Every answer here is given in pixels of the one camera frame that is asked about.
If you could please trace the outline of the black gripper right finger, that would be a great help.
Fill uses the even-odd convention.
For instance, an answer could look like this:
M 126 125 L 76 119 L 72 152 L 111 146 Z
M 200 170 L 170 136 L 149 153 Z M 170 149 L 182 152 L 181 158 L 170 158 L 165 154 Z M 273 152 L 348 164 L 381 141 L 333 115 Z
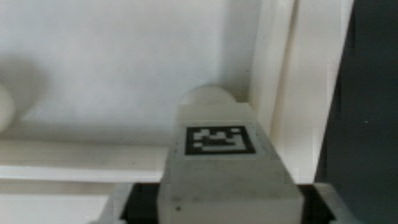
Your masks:
M 326 183 L 300 184 L 303 210 L 300 224 L 362 224 Z

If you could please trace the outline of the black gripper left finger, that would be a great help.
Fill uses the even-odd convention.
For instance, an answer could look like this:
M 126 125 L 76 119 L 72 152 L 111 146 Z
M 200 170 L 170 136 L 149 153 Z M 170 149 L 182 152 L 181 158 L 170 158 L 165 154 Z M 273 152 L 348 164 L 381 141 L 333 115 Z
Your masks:
M 158 224 L 158 183 L 115 185 L 97 219 L 88 224 Z

